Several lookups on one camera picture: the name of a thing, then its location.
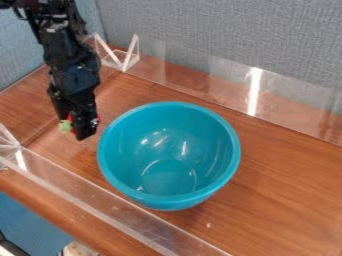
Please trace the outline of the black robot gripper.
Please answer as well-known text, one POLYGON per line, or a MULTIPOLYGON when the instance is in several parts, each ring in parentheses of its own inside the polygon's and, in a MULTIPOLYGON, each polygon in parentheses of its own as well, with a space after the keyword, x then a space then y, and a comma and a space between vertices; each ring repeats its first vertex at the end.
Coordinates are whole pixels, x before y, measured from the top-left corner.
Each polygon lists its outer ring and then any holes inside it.
POLYGON ((100 117, 96 112, 94 90, 100 84, 100 59, 87 56, 80 62, 50 68, 47 93, 58 118, 70 121, 76 140, 91 137, 98 130, 100 117))

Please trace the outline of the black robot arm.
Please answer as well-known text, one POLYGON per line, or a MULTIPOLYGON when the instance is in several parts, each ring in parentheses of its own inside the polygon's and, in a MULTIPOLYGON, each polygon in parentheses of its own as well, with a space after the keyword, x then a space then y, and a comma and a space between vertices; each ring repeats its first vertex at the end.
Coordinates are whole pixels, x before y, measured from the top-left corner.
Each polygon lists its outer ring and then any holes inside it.
POLYGON ((100 85, 102 61, 83 42, 87 34, 75 0, 0 0, 0 9, 12 9, 28 22, 43 59, 48 65, 47 93, 60 122, 68 122, 82 141, 98 130, 95 89, 100 85))

